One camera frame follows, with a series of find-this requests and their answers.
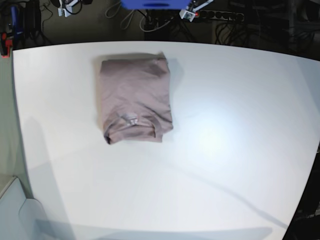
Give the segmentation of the mauve pink t-shirt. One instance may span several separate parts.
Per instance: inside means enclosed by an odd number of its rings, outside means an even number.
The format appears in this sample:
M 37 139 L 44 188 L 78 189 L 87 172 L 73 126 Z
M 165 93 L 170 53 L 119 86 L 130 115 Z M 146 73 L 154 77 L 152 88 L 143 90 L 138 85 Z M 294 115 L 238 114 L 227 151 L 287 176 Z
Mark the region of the mauve pink t-shirt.
M 169 64 L 162 52 L 109 56 L 101 62 L 98 91 L 105 141 L 160 143 L 173 130 Z

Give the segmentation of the black power strip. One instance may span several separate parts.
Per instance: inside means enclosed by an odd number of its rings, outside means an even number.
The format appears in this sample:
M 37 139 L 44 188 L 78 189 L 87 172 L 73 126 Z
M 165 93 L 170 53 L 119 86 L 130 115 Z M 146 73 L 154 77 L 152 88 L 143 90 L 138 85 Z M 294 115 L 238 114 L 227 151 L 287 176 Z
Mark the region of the black power strip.
M 243 22 L 245 15 L 243 13 L 229 11 L 199 10 L 195 13 L 194 19 Z

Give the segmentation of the red and black clamp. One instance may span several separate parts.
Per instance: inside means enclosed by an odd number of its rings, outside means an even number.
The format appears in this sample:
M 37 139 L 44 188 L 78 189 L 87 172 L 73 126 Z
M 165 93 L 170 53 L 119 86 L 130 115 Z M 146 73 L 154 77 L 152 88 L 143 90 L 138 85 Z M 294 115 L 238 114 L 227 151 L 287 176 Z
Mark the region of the red and black clamp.
M 2 58 L 9 58 L 11 48 L 13 46 L 13 39 L 11 33 L 0 33 L 0 55 Z

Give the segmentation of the blue and black device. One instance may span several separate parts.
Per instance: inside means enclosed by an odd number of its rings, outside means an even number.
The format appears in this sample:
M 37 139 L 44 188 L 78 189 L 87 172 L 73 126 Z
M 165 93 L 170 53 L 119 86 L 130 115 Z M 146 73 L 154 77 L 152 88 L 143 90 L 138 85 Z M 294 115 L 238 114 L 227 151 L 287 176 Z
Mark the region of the blue and black device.
M 24 33 L 24 8 L 13 5 L 10 7 L 10 14 L 13 36 L 18 38 Z

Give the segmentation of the blue plastic mount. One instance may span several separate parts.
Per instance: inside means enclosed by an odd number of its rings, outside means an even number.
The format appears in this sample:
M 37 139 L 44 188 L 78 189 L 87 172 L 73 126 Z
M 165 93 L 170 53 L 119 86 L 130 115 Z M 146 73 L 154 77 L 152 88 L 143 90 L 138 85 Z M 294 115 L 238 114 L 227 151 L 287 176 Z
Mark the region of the blue plastic mount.
M 180 10 L 189 5 L 191 0 L 121 0 L 128 10 Z

